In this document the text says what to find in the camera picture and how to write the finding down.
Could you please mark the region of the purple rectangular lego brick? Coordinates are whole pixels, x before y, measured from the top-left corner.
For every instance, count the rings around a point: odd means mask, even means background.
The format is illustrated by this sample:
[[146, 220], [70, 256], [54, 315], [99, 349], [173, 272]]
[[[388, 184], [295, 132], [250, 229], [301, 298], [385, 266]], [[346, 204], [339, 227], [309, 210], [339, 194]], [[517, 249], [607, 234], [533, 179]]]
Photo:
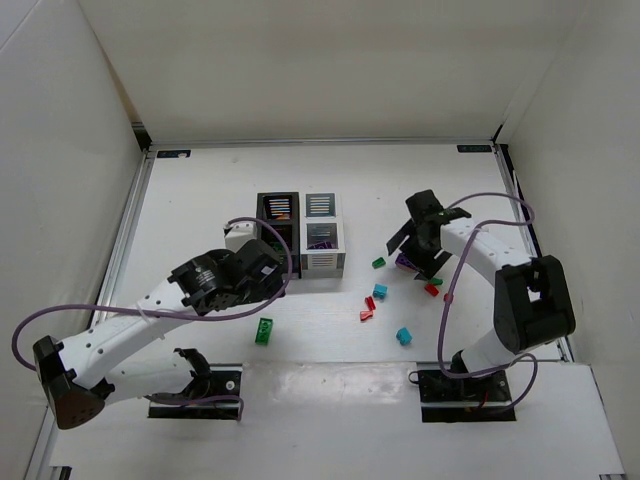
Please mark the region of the purple rectangular lego brick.
[[418, 268], [407, 258], [404, 253], [399, 253], [395, 259], [395, 265], [397, 268], [412, 273], [414, 275], [419, 275], [420, 272]]

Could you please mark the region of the purple butterfly lego tile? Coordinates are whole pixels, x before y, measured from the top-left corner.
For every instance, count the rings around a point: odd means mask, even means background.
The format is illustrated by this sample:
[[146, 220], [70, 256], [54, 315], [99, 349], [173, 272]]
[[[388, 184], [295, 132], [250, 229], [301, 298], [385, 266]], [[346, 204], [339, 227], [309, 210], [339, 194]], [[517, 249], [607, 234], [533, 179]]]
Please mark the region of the purple butterfly lego tile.
[[334, 249], [334, 246], [329, 241], [313, 243], [307, 247], [308, 250], [329, 250]]

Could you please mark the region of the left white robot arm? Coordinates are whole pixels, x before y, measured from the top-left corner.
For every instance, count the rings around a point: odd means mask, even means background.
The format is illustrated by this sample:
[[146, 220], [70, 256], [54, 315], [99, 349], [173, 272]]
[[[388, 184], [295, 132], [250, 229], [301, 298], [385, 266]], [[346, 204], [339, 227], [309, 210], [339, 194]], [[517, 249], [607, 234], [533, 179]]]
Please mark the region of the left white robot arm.
[[283, 296], [292, 272], [290, 252], [251, 239], [236, 252], [216, 249], [175, 268], [133, 307], [75, 336], [45, 336], [33, 346], [35, 369], [61, 430], [79, 427], [107, 406], [142, 397], [188, 406], [231, 401], [214, 395], [214, 376], [194, 348], [176, 347], [158, 361], [135, 354], [189, 322], [216, 321], [219, 312]]

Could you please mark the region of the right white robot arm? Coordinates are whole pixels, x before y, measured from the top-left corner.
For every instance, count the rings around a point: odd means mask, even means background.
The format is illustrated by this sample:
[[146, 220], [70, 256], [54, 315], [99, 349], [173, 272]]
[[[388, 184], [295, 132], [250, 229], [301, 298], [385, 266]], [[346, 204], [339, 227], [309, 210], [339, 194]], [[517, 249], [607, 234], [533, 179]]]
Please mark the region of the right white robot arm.
[[482, 378], [505, 370], [535, 348], [572, 334], [576, 319], [563, 266], [552, 255], [530, 256], [486, 231], [459, 202], [443, 206], [431, 190], [410, 196], [409, 220], [387, 242], [400, 251], [418, 278], [434, 277], [451, 257], [458, 264], [446, 293], [437, 348], [444, 348], [448, 315], [464, 266], [470, 266], [494, 289], [493, 326], [451, 362], [441, 362], [450, 379]]

